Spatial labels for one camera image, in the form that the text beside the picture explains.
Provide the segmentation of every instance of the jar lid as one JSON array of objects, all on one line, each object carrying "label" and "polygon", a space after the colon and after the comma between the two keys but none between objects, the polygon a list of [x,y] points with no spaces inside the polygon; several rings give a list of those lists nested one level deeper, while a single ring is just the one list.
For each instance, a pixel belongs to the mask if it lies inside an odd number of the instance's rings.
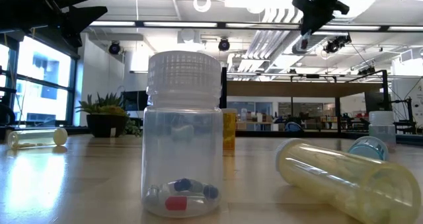
[{"label": "jar lid", "polygon": [[161,52],[149,60],[147,94],[201,94],[220,97],[220,62],[198,52]]}]

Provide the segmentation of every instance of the workbench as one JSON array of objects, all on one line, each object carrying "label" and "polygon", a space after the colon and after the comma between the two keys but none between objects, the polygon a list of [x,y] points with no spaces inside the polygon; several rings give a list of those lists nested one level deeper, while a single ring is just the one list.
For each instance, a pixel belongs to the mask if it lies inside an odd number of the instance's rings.
[{"label": "workbench", "polygon": [[[284,138],[237,138],[223,155],[223,195],[212,213],[167,219],[141,205],[141,139],[71,136],[64,147],[10,151],[0,145],[2,224],[358,224],[355,219],[290,186],[275,171]],[[347,150],[352,140],[310,139]],[[423,149],[399,146],[391,160],[423,184]],[[423,223],[423,217],[416,223]]]}]

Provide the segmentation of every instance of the yellow bottle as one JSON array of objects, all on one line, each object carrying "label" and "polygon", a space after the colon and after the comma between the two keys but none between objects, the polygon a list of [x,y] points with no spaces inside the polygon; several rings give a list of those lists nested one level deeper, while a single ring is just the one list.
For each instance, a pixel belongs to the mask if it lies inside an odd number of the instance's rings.
[{"label": "yellow bottle", "polygon": [[223,108],[223,149],[235,150],[235,130],[237,127],[237,110]]},{"label": "yellow bottle", "polygon": [[408,169],[289,139],[276,150],[284,180],[365,224],[412,224],[421,205]]}]

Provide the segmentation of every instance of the ceiling beam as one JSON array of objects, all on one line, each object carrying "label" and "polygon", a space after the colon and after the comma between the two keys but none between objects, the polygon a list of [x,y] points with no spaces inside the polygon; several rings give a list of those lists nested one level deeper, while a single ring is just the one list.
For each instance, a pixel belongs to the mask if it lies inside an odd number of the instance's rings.
[{"label": "ceiling beam", "polygon": [[142,34],[132,33],[90,33],[90,40],[105,40],[105,41],[143,41],[145,37]]}]

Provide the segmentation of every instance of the monitor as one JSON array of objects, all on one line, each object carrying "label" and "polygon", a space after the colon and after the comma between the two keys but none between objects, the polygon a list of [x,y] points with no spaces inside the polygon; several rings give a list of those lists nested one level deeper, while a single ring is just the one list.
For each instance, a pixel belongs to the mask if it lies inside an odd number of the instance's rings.
[{"label": "monitor", "polygon": [[125,111],[142,111],[147,107],[148,95],[145,91],[123,92]]},{"label": "monitor", "polygon": [[[384,111],[383,107],[383,93],[382,92],[366,92],[364,93],[365,109],[367,113],[373,111]],[[392,104],[389,103],[389,111],[392,111]]]}]

